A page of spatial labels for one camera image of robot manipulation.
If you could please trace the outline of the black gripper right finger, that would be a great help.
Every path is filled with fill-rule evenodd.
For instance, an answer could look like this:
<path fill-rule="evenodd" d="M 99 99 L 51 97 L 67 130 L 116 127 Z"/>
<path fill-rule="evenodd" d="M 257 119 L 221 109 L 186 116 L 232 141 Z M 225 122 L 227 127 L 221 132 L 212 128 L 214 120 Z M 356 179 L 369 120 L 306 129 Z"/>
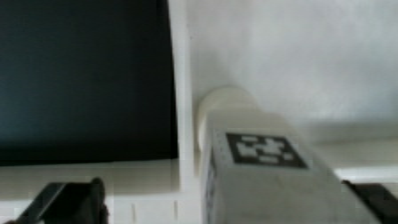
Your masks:
<path fill-rule="evenodd" d="M 398 224 L 398 198 L 379 183 L 342 181 L 363 203 L 379 224 Z"/>

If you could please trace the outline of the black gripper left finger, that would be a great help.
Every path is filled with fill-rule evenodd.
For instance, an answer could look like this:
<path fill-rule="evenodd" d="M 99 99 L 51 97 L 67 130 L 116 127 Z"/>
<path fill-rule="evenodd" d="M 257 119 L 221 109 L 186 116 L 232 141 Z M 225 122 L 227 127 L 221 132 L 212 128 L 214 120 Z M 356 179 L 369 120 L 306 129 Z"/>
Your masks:
<path fill-rule="evenodd" d="M 13 224 L 107 224 L 102 180 L 47 183 Z"/>

